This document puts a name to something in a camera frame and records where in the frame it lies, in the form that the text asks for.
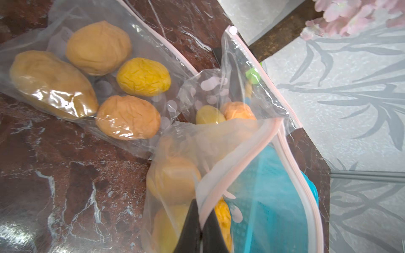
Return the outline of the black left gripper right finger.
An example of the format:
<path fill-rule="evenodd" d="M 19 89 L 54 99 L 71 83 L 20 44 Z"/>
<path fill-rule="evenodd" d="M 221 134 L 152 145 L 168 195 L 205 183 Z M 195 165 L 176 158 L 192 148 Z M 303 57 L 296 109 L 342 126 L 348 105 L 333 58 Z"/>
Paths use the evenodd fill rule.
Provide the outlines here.
<path fill-rule="evenodd" d="M 201 243 L 203 253 L 229 253 L 214 210 L 202 230 Z"/>

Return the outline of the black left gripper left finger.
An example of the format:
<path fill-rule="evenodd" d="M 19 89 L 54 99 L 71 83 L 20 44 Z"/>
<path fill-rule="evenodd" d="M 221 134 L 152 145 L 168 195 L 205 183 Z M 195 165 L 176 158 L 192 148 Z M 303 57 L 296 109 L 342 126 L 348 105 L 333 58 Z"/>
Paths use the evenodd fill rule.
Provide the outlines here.
<path fill-rule="evenodd" d="M 194 199 L 189 207 L 185 223 L 174 253 L 199 253 L 201 244 L 201 227 L 197 201 Z"/>

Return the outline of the green-yellow potato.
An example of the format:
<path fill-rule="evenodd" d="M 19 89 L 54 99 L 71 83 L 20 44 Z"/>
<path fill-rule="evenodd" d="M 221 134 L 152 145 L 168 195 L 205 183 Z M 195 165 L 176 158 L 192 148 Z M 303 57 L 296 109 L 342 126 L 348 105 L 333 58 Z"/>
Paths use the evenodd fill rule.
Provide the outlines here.
<path fill-rule="evenodd" d="M 169 214 L 161 208 L 154 219 L 153 239 L 157 253 L 173 253 L 181 235 L 189 207 L 174 205 L 169 207 Z"/>
<path fill-rule="evenodd" d="M 196 114 L 196 124 L 219 124 L 225 121 L 224 115 L 210 105 L 201 107 Z"/>

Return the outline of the orange potato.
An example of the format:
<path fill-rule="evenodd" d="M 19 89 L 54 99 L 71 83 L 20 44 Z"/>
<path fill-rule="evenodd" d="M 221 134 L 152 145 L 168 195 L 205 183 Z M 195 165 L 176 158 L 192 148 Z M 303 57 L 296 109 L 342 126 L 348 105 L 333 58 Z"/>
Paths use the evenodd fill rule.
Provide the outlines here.
<path fill-rule="evenodd" d="M 161 116 L 148 101 L 134 96 L 111 96 L 98 110 L 97 127 L 118 140 L 150 139 L 160 128 Z"/>
<path fill-rule="evenodd" d="M 172 157 L 151 165 L 147 174 L 147 189 L 164 203 L 187 203 L 195 198 L 195 185 L 200 181 L 201 174 L 193 162 Z"/>

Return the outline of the yellow wrinkled potato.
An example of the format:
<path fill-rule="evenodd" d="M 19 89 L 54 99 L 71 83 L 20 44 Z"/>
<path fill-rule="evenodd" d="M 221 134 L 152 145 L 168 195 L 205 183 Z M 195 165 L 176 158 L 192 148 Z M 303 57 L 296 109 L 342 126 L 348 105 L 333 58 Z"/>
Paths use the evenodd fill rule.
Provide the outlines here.
<path fill-rule="evenodd" d="M 120 88 L 129 95 L 154 97 L 171 87 L 167 68 L 157 61 L 133 58 L 119 69 L 116 76 Z"/>

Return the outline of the clear zipper bag with dots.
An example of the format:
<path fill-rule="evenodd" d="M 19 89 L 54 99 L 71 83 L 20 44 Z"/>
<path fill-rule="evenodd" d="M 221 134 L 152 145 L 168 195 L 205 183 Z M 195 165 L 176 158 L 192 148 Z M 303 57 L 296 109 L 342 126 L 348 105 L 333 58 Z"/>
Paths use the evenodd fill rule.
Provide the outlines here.
<path fill-rule="evenodd" d="M 1 44 L 1 92 L 21 102 L 28 103 L 36 109 L 56 116 L 56 113 L 44 106 L 34 105 L 17 90 L 11 81 L 8 71 L 18 53 L 28 50 L 45 51 L 55 54 L 60 60 L 67 63 L 63 55 L 66 50 L 67 40 L 73 32 L 95 21 L 107 21 L 112 25 L 122 28 L 129 34 L 135 46 L 132 46 L 131 56 L 144 57 L 157 60 L 168 68 L 172 78 L 172 86 L 163 95 L 153 97 L 153 105 L 163 116 L 163 130 L 168 128 L 178 117 L 180 112 L 171 105 L 176 102 L 178 90 L 185 81 L 198 72 L 192 64 L 165 38 L 149 27 L 125 1 L 55 1 L 49 12 L 49 25 L 45 29 L 36 29 L 8 42 Z M 124 96 L 119 91 L 115 79 L 117 70 L 112 74 L 90 77 L 84 74 L 96 93 L 98 102 L 104 102 L 113 95 Z M 136 157 L 147 159 L 154 153 L 158 140 L 163 130 L 158 130 L 155 137 L 145 140 L 117 140 L 102 133 L 96 126 L 96 116 L 81 119 L 66 119 L 87 129 L 98 138 L 116 145 Z"/>

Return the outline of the large brown potato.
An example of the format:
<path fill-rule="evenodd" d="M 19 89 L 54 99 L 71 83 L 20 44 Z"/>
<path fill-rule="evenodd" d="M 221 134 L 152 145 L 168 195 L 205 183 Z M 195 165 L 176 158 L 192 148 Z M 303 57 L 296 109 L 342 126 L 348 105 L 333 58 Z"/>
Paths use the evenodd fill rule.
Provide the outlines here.
<path fill-rule="evenodd" d="M 89 117 L 99 108 L 88 78 L 51 52 L 32 50 L 19 53 L 9 75 L 23 97 L 60 118 Z"/>

